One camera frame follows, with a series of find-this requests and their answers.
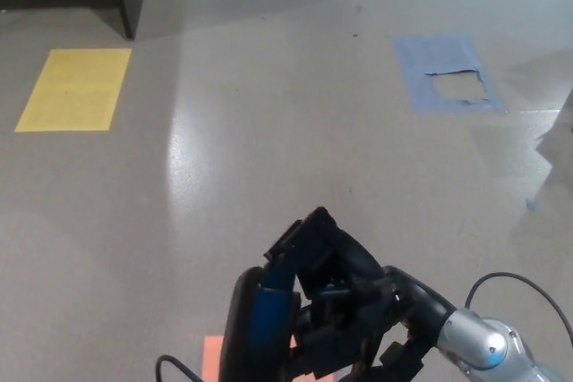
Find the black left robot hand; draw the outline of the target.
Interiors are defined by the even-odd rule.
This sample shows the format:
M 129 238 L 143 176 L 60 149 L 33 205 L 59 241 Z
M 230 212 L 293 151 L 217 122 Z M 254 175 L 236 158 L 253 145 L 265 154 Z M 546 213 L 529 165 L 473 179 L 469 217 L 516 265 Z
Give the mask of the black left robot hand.
M 322 378 L 346 367 L 343 303 L 351 295 L 339 227 L 318 207 L 237 279 L 219 365 L 221 381 Z

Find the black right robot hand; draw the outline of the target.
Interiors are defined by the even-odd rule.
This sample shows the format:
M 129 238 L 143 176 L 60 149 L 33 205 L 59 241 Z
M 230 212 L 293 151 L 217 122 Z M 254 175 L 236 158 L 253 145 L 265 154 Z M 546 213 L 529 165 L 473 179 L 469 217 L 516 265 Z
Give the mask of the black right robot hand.
M 348 326 L 365 325 L 358 361 L 344 381 L 412 381 L 423 358 L 437 345 L 440 331 L 456 307 L 431 287 L 392 266 L 381 266 L 365 247 L 338 230 L 342 266 L 353 281 L 349 303 L 343 306 Z M 393 343 L 372 365 L 383 336 L 397 324 L 407 329 L 404 344 Z

